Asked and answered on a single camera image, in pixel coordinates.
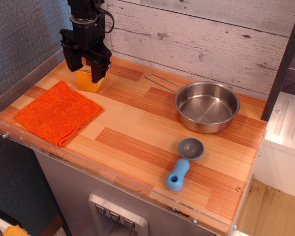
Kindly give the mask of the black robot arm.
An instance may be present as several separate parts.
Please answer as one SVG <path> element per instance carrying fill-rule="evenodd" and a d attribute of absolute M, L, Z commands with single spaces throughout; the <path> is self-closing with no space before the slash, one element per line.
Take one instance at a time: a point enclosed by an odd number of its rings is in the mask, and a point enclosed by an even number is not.
<path fill-rule="evenodd" d="M 70 71 L 83 67 L 82 58 L 91 67 L 93 83 L 99 82 L 111 68 L 111 51 L 105 46 L 106 34 L 115 26 L 113 15 L 101 8 L 103 0 L 69 0 L 72 30 L 61 29 L 61 45 Z"/>

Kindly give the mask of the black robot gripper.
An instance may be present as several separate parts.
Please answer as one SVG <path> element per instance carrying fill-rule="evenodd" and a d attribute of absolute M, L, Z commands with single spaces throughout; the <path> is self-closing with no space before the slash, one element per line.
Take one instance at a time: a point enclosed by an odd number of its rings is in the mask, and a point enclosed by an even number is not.
<path fill-rule="evenodd" d="M 82 58 L 90 61 L 92 83 L 98 83 L 112 67 L 112 53 L 104 44 L 105 14 L 95 18 L 78 18 L 70 14 L 72 30 L 61 29 L 61 45 L 67 66 L 71 72 L 83 67 Z"/>

